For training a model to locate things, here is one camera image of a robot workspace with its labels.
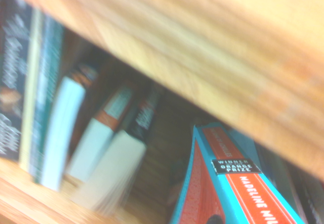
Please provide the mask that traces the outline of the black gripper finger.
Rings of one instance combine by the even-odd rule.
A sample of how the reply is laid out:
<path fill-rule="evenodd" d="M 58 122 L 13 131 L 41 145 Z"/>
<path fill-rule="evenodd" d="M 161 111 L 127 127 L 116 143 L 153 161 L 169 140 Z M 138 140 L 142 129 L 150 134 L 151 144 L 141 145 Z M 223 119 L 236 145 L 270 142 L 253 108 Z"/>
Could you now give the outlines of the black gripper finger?
<path fill-rule="evenodd" d="M 214 214 L 208 218 L 206 224 L 224 224 L 224 222 L 220 215 Z"/>

